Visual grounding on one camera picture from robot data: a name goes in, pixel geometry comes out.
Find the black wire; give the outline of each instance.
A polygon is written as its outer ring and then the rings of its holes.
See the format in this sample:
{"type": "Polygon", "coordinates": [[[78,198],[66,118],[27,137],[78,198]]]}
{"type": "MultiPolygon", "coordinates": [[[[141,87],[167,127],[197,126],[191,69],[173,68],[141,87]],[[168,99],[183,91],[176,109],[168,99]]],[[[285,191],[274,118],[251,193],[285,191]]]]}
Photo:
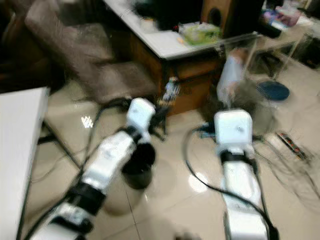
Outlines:
{"type": "MultiPolygon", "coordinates": [[[[88,160],[91,158],[91,156],[96,152],[96,150],[98,149],[99,146],[96,146],[95,149],[89,153],[90,150],[90,146],[92,143],[92,139],[93,136],[95,134],[95,130],[98,124],[98,121],[102,115],[102,113],[106,110],[106,109],[110,109],[112,107],[118,107],[118,106],[124,106],[125,103],[129,104],[130,99],[126,98],[126,97],[121,97],[121,98],[117,98],[115,100],[110,101],[107,105],[102,106],[99,111],[97,112],[94,122],[93,122],[93,126],[90,130],[89,133],[89,137],[88,137],[88,142],[85,148],[85,154],[84,154],[84,161],[82,163],[82,165],[80,166],[80,170],[78,172],[78,174],[75,176],[74,180],[71,183],[71,186],[74,186],[76,183],[78,183],[81,180],[81,177],[84,173],[84,168],[88,162],[88,160]]],[[[55,209],[58,205],[62,204],[65,199],[66,199],[67,195],[64,195],[55,205],[53,205],[50,209],[48,209],[45,213],[43,213],[40,218],[33,224],[33,226],[31,227],[31,229],[28,231],[26,237],[24,238],[24,240],[29,240],[32,235],[35,233],[36,229],[39,227],[39,225],[41,224],[41,222],[48,216],[48,214],[55,209]]]]}
{"type": "Polygon", "coordinates": [[[238,199],[239,201],[243,202],[244,204],[247,204],[247,205],[250,205],[254,210],[256,210],[260,215],[261,217],[264,219],[264,221],[266,222],[266,224],[268,225],[269,227],[269,230],[271,231],[277,231],[276,228],[273,226],[270,218],[267,216],[267,214],[262,210],[260,209],[260,207],[256,206],[254,203],[252,203],[251,201],[233,193],[233,192],[230,192],[230,191],[227,191],[227,190],[224,190],[224,189],[221,189],[221,188],[218,188],[218,187],[215,187],[215,186],[212,186],[206,182],[204,182],[203,180],[201,180],[197,174],[195,173],[195,171],[193,170],[189,160],[188,160],[188,146],[189,146],[189,142],[190,142],[190,139],[192,137],[192,135],[194,133],[196,133],[200,128],[199,127],[196,127],[194,129],[191,129],[185,136],[184,138],[184,141],[183,141],[183,144],[182,144],[182,154],[183,154],[183,159],[184,159],[184,162],[187,166],[187,168],[189,169],[190,173],[196,178],[198,179],[201,183],[203,183],[207,188],[211,189],[211,190],[214,190],[214,191],[217,191],[221,194],[225,194],[225,195],[228,195],[232,198],[235,198],[235,199],[238,199]]]}

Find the black trash can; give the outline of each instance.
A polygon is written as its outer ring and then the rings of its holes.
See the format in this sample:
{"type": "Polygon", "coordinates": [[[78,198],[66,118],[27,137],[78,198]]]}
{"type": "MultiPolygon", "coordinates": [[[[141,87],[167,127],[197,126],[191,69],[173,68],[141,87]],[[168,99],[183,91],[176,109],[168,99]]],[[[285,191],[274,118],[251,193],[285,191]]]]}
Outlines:
{"type": "Polygon", "coordinates": [[[133,189],[145,189],[151,183],[155,160],[155,148],[149,143],[139,144],[122,168],[125,182],[133,189]]]}

